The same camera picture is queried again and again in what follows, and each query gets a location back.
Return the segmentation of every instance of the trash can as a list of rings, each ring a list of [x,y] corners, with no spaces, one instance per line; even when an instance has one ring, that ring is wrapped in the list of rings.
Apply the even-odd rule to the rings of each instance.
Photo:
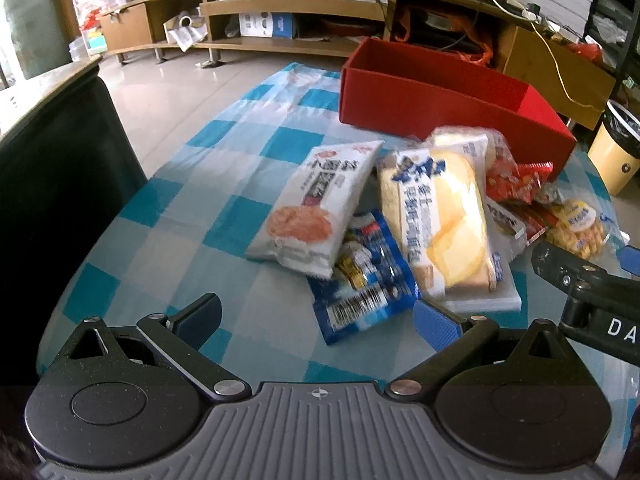
[[[589,158],[609,194],[617,195],[640,168],[640,121],[622,105],[608,101]]]

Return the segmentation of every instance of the open red cardboard box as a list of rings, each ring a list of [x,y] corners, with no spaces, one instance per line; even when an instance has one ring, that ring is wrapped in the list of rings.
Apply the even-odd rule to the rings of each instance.
[[[363,41],[342,69],[340,121],[425,139],[438,126],[495,128],[516,162],[554,164],[575,137],[532,86],[495,70],[404,43]]]

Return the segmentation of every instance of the blue and white tablecloth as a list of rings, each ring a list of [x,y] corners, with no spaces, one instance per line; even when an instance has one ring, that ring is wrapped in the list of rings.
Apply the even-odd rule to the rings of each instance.
[[[386,150],[407,144],[341,124],[339,88],[339,73],[292,64],[187,142],[121,211],[68,284],[41,341],[39,371],[86,316],[101,316],[109,326],[133,325],[153,312],[171,315],[206,292],[219,295],[223,317],[200,351],[254,389],[265,380],[388,381],[432,355],[409,313],[327,346],[306,278],[273,262],[244,258],[312,147],[375,139],[383,139]],[[609,195],[583,153],[572,155],[558,182],[568,196],[615,219]],[[535,276],[529,260],[524,254],[512,263],[522,310],[492,315],[503,326],[559,319],[564,294]],[[613,256],[597,263],[621,272]],[[628,440],[638,370],[575,346],[614,410],[600,457],[613,473]]]

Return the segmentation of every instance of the cabinet door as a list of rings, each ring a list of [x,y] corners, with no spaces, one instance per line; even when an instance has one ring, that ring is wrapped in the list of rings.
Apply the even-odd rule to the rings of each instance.
[[[100,26],[110,52],[153,43],[145,4],[103,16]]]

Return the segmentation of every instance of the beige floor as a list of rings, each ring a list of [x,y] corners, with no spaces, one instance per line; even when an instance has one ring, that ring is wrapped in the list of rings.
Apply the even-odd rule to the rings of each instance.
[[[343,59],[257,52],[223,52],[227,62],[202,70],[204,50],[170,51],[172,59],[155,65],[151,52],[131,57],[124,66],[114,57],[100,67],[122,124],[147,176],[153,175],[178,148],[248,90],[290,62],[339,70]],[[618,221],[631,243],[640,247],[640,180],[634,179],[613,199]]]

